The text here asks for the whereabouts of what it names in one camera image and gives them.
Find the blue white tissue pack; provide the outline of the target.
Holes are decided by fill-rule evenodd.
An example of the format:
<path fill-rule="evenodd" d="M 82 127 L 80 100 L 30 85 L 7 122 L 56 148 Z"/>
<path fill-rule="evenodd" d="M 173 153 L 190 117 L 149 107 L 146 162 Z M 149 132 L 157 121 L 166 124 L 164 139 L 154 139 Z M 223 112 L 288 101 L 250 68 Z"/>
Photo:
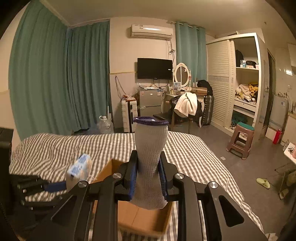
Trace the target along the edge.
<path fill-rule="evenodd" d="M 88 154 L 82 154 L 66 172 L 66 188 L 70 191 L 80 181 L 87 181 L 92 167 Z"/>

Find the grey sock purple cuff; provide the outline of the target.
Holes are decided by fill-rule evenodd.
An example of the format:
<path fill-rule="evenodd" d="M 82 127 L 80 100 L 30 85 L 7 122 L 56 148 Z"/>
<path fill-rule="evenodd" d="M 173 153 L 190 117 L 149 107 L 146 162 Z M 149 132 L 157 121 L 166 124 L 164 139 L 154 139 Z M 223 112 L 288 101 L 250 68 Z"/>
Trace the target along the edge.
<path fill-rule="evenodd" d="M 162 209 L 166 206 L 161 188 L 158 164 L 167 142 L 168 121 L 151 116 L 137 116 L 134 140 L 138 158 L 137 180 L 131 203 L 147 209 Z"/>

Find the brown plastic stool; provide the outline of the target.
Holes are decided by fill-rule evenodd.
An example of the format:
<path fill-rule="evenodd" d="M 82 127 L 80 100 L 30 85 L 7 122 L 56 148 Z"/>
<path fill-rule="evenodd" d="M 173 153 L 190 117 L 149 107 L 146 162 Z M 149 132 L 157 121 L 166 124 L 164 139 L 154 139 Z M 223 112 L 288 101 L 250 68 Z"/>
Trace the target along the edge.
<path fill-rule="evenodd" d="M 226 147 L 227 152 L 235 150 L 236 152 L 241 153 L 241 159 L 245 160 L 249 156 L 253 136 L 254 128 L 250 125 L 239 122 L 236 125 L 230 142 Z"/>

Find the brown cardboard box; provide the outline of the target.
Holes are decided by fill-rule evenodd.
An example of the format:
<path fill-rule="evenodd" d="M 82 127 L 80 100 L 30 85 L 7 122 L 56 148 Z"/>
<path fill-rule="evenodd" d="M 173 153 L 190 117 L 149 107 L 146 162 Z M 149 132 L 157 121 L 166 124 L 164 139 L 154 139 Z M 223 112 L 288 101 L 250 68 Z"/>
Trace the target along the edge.
<path fill-rule="evenodd" d="M 119 201 L 117 207 L 118 240 L 162 238 L 167 233 L 173 204 L 163 209 L 147 210 L 127 201 Z"/>

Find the clear water jug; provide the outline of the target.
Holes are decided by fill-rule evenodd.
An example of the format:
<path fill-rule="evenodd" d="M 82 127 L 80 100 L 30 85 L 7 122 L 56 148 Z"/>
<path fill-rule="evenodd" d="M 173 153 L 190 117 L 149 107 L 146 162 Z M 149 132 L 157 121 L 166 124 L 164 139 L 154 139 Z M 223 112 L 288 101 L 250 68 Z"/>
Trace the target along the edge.
<path fill-rule="evenodd" d="M 100 116 L 97 122 L 97 127 L 101 134 L 114 133 L 113 122 L 107 116 Z"/>

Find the small white side table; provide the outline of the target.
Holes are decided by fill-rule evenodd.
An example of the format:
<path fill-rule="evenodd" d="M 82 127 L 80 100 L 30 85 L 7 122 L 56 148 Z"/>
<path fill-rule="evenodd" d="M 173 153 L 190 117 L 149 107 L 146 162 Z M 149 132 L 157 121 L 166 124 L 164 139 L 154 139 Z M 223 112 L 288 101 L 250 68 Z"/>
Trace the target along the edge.
<path fill-rule="evenodd" d="M 284 150 L 284 155 L 289 158 L 294 164 L 296 164 L 296 158 L 293 155 L 295 152 L 295 145 L 293 143 L 289 143 L 286 149 Z"/>

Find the red fire extinguisher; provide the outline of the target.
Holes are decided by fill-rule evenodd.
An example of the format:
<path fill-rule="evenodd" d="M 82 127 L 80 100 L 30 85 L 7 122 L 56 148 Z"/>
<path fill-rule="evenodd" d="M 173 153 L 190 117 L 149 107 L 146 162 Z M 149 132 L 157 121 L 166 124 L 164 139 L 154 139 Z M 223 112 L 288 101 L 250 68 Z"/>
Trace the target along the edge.
<path fill-rule="evenodd" d="M 275 133 L 274 139 L 273 139 L 273 144 L 278 144 L 280 142 L 280 138 L 282 135 L 282 131 L 280 129 L 278 129 Z"/>

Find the large green curtain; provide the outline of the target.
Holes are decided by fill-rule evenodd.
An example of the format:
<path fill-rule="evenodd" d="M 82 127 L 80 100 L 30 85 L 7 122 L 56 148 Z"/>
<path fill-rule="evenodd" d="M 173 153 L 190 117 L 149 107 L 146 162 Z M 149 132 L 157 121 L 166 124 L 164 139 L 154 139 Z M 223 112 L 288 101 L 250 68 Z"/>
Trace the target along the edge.
<path fill-rule="evenodd" d="M 40 1 L 18 24 L 9 63 L 13 117 L 21 139 L 68 135 L 111 113 L 110 22 L 64 25 Z"/>

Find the black suitcase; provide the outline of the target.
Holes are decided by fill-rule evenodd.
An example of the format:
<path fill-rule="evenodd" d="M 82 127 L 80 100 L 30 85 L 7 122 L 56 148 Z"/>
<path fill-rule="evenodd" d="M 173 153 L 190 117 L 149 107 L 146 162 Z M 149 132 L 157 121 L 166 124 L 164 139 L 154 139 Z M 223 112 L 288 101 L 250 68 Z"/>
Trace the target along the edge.
<path fill-rule="evenodd" d="M 210 125 L 212 120 L 212 114 L 213 114 L 213 106 L 214 106 L 214 96 L 207 95 L 204 96 L 204 110 L 203 110 L 203 116 L 202 116 L 202 125 Z"/>

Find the dark wooden chair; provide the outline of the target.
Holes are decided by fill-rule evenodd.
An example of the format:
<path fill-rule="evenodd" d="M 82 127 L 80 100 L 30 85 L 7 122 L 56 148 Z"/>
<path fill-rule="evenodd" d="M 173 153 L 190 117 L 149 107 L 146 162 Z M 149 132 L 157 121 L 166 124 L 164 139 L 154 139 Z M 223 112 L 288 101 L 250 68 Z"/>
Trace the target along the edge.
<path fill-rule="evenodd" d="M 154 114 L 153 117 L 160 121 L 168 121 L 170 131 L 174 131 L 174 128 L 177 124 L 188 123 L 188 133 L 191 133 L 193 122 L 196 122 L 199 127 L 201 126 L 204 110 L 203 98 L 197 100 L 197 111 L 195 116 L 190 115 L 188 117 L 182 118 L 174 112 L 175 105 L 177 104 L 180 97 L 181 96 L 178 95 L 167 101 L 167 103 L 170 105 L 170 109 L 165 113 Z"/>

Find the silver mini fridge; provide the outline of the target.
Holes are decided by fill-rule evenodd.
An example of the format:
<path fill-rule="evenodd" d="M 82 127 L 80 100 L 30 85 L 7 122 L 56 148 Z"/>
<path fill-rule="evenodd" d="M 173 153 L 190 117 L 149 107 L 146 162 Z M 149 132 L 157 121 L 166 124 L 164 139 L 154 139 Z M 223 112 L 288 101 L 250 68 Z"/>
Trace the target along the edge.
<path fill-rule="evenodd" d="M 161 113 L 162 92 L 156 89 L 140 90 L 138 109 L 140 116 Z"/>

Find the white wardrobe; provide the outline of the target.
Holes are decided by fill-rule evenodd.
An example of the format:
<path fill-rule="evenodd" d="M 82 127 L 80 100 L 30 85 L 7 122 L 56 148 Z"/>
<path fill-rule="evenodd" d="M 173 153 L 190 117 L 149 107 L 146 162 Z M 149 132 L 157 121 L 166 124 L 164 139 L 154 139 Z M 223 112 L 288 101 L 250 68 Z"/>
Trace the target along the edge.
<path fill-rule="evenodd" d="M 206 50 L 207 81 L 214 96 L 211 125 L 231 136 L 233 115 L 242 114 L 254 127 L 253 142 L 258 142 L 266 112 L 262 107 L 268 68 L 265 43 L 256 33 L 244 33 L 209 41 Z M 258 85 L 256 104 L 235 96 L 241 84 Z"/>

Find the white air conditioner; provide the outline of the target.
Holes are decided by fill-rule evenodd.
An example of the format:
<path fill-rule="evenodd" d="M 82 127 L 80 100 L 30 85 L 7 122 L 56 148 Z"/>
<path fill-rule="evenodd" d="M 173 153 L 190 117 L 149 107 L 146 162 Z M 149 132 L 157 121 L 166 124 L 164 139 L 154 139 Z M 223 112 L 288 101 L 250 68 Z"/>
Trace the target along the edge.
<path fill-rule="evenodd" d="M 170 40 L 173 29 L 154 25 L 131 25 L 131 37 Z"/>

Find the small green window curtain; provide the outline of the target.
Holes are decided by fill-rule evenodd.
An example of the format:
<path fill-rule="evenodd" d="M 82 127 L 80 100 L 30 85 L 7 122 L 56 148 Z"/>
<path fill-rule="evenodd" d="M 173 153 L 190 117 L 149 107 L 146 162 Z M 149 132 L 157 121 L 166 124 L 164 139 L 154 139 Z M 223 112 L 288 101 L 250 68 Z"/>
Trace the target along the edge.
<path fill-rule="evenodd" d="M 201 27 L 175 23 L 177 63 L 184 63 L 191 71 L 191 85 L 207 79 L 206 32 Z"/>

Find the black wall television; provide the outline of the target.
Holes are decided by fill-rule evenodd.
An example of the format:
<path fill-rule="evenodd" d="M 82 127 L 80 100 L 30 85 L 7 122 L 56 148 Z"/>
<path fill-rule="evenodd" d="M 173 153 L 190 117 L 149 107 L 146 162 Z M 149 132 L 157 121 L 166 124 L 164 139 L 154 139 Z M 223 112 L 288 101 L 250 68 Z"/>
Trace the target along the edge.
<path fill-rule="evenodd" d="M 138 58 L 138 79 L 163 79 L 172 80 L 173 61 L 166 59 Z"/>

